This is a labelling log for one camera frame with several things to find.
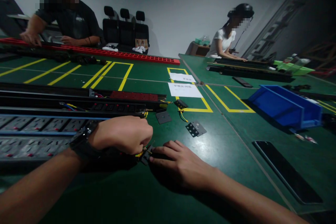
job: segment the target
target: person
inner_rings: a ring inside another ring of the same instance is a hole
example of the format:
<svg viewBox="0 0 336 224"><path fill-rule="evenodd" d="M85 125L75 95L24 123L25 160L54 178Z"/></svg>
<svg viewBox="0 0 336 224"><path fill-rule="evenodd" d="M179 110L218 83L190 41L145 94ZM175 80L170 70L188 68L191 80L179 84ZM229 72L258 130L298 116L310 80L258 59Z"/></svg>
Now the person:
<svg viewBox="0 0 336 224"><path fill-rule="evenodd" d="M61 41L73 46L97 46L103 43L103 31L93 10L81 0L44 0L28 22L21 38L31 46L42 46L39 34L47 24L57 21Z"/></svg>
<svg viewBox="0 0 336 224"><path fill-rule="evenodd" d="M230 58L246 62L246 59L231 54L229 50L236 38L236 31L234 29L239 27L244 19L251 18L253 14L252 6L247 3L241 3L233 11L230 11L227 15L229 20L216 32L206 57Z"/></svg>
<svg viewBox="0 0 336 224"><path fill-rule="evenodd" d="M128 154L140 153L153 135L146 119L125 116L100 122L88 142L97 150L116 147ZM307 223L274 201L248 189L218 168L202 161L179 141L169 141L150 157L152 165L172 171L181 186L223 197L255 223ZM86 161L72 149L54 156L0 195L1 223L37 223L60 198Z"/></svg>

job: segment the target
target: black cap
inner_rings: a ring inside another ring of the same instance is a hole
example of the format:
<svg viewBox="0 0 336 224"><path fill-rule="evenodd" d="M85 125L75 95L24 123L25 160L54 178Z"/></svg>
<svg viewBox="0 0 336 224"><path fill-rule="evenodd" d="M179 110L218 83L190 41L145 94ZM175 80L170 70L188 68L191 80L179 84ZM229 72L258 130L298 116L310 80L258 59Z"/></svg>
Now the black cap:
<svg viewBox="0 0 336 224"><path fill-rule="evenodd" d="M241 3L233 10L229 11L227 16L240 16L242 18L251 18L254 15L253 7L247 3Z"/></svg>

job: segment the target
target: black watch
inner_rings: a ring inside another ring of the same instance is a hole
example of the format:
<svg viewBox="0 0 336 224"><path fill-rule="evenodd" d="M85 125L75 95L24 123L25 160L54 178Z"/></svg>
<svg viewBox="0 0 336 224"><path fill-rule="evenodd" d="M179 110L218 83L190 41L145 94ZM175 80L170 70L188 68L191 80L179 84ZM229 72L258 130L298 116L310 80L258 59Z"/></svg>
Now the black watch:
<svg viewBox="0 0 336 224"><path fill-rule="evenodd" d="M88 142L89 136L96 130L97 126L97 121L88 122L73 136L70 142L70 148L82 159L95 160L104 154L103 151L93 148Z"/></svg>

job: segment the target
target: red outlet panel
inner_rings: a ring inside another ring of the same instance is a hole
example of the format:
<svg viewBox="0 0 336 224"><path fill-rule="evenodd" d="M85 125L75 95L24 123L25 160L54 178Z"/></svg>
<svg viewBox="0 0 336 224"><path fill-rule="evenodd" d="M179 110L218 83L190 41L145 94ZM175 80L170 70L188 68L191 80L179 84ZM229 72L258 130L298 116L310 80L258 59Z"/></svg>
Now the red outlet panel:
<svg viewBox="0 0 336 224"><path fill-rule="evenodd" d="M3 39L0 39L0 43L14 44L18 46L28 46L28 44L24 42L23 40L19 40L16 38L3 38ZM91 55L106 56L106 57L113 57L113 58L122 58L122 59L127 59L127 60L129 59L129 60L148 61L148 62L154 62L154 63L180 65L180 61L178 59L162 58L162 57L155 57L155 56L150 56L150 55L131 54L131 53L126 53L126 52L105 51L105 50L97 49L97 48L77 47L77 46L72 46L72 45L61 45L59 47L43 45L42 47L46 49L56 50L56 51L67 51L71 49L75 53L91 54Z"/></svg>
<svg viewBox="0 0 336 224"><path fill-rule="evenodd" d="M144 100L144 101L154 101L158 100L158 95L147 94L147 93L132 93L123 91L113 91L110 98L114 99L125 99L125 100Z"/></svg>

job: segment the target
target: yellow wire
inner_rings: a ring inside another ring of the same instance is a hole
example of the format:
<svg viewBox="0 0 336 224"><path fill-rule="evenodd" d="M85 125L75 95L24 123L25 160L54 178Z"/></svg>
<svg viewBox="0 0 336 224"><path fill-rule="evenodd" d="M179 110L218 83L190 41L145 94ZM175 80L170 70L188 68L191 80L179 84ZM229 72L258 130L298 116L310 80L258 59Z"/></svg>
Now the yellow wire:
<svg viewBox="0 0 336 224"><path fill-rule="evenodd" d="M182 118L188 123L189 121L184 118L182 111L180 111Z"/></svg>
<svg viewBox="0 0 336 224"><path fill-rule="evenodd" d="M74 107L74 108L77 108L76 106L70 104L70 103L67 103L67 105L69 105L70 107Z"/></svg>

